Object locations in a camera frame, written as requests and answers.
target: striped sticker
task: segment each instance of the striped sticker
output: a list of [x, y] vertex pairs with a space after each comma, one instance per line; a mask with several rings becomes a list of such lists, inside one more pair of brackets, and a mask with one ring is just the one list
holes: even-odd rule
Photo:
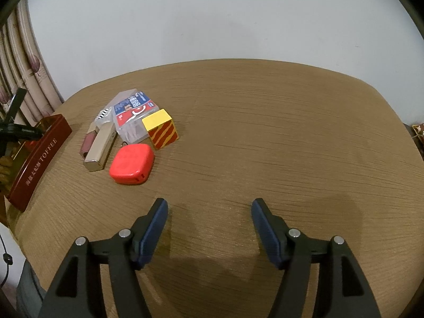
[[177, 130], [172, 121], [153, 128], [149, 131], [149, 136], [156, 149], [160, 149], [178, 139]]

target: yellow and red block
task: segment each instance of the yellow and red block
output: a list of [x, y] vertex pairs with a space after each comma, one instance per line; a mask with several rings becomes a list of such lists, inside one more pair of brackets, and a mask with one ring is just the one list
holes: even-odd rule
[[171, 116], [164, 109], [152, 113], [142, 121], [156, 149], [161, 149], [179, 138]]

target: blue gripper pad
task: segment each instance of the blue gripper pad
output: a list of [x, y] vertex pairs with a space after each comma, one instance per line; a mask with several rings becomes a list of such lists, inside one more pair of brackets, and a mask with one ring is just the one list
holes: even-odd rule
[[281, 223], [280, 219], [271, 214], [268, 206], [261, 198], [253, 201], [251, 214], [253, 225], [265, 248], [268, 259], [277, 269], [282, 269], [285, 259], [282, 258], [281, 251], [285, 248], [287, 239], [284, 234], [277, 234], [276, 229], [278, 227], [277, 224]]
[[142, 229], [144, 233], [140, 236], [139, 241], [137, 240], [138, 245], [133, 244], [136, 252], [136, 259], [133, 259], [133, 261], [137, 263], [139, 268], [143, 268], [152, 260], [167, 218], [168, 203], [162, 198], [158, 198], [155, 201], [147, 215], [139, 218], [143, 224]]

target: table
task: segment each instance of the table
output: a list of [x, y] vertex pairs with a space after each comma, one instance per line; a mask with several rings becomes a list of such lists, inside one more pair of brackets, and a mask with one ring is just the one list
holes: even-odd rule
[[[156, 151], [139, 186], [89, 173], [79, 147], [119, 91], [139, 88], [174, 118], [180, 139]], [[250, 217], [263, 197], [309, 237], [343, 236], [384, 318], [397, 317], [424, 277], [424, 164], [380, 94], [328, 70], [267, 60], [164, 65], [91, 85], [61, 106], [73, 133], [11, 229], [48, 288], [76, 237], [108, 238], [156, 197], [171, 209], [153, 261], [138, 278], [154, 317], [266, 317], [282, 272]], [[116, 317], [106, 267], [103, 290]], [[305, 317], [317, 281], [313, 267]]]

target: red toffee box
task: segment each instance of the red toffee box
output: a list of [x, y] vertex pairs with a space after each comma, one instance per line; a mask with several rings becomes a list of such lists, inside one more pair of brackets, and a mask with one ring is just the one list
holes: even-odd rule
[[36, 126], [45, 134], [39, 141], [26, 141], [13, 158], [11, 176], [14, 181], [5, 187], [7, 200], [25, 211], [31, 196], [48, 164], [71, 134], [72, 129], [62, 115], [43, 118]]

